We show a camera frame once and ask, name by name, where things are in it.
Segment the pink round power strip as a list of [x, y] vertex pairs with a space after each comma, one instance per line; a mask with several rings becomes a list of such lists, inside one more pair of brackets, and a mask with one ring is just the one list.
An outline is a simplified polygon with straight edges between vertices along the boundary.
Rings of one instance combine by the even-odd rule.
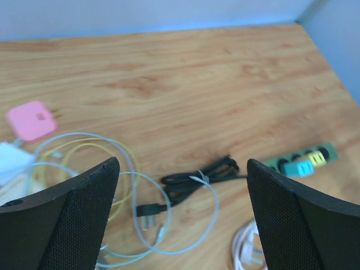
[[257, 263], [260, 269], [268, 269], [265, 259], [257, 259], [253, 255], [264, 256], [262, 250], [256, 249], [254, 245], [255, 236], [259, 236], [257, 223], [250, 221], [241, 227], [233, 237], [231, 244], [231, 254], [234, 269], [245, 269], [244, 265]]

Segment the teal charger plug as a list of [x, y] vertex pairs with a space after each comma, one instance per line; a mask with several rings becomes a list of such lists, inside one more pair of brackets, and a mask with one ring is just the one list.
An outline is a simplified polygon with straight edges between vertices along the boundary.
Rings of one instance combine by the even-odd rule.
[[292, 161], [283, 166], [283, 173], [288, 177], [307, 177], [314, 173], [310, 160]]

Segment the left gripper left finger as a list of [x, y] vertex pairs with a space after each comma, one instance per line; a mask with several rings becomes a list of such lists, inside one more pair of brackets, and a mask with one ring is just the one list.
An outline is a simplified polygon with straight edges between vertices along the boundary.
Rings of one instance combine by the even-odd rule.
[[118, 184], [111, 157], [1, 206], [1, 269], [95, 269]]

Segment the green power strip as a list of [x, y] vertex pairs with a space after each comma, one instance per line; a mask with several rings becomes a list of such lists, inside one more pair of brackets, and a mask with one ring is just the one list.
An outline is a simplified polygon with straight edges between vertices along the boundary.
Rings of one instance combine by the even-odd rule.
[[263, 160], [261, 163], [288, 177], [306, 177], [338, 159], [338, 153], [331, 143], [315, 145], [295, 152]]

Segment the pink charger plug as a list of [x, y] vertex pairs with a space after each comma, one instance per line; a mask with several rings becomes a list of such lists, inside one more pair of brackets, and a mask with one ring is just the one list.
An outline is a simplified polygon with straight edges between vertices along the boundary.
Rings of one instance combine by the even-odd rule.
[[40, 101], [27, 102], [8, 110], [6, 120], [16, 136], [26, 142], [38, 140], [57, 129], [52, 113]]

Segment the yellow charger plug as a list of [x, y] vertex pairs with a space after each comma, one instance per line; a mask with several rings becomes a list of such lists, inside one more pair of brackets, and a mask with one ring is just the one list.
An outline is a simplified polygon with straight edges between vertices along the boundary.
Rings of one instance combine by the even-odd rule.
[[307, 154], [307, 159], [314, 167], [322, 167], [327, 164], [327, 161], [322, 152], [319, 150]]

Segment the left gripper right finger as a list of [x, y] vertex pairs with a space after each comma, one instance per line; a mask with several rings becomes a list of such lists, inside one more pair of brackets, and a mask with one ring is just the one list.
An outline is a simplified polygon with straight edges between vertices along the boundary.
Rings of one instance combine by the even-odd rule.
[[247, 187], [268, 269], [359, 269], [359, 205], [255, 159]]

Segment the white charger plug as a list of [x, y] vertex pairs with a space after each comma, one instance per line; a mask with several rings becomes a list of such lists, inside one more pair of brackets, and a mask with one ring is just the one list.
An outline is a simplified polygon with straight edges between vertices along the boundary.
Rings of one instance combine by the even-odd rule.
[[34, 154], [21, 148], [23, 143], [19, 138], [13, 142], [1, 142], [1, 187], [20, 174], [26, 164], [34, 161]]

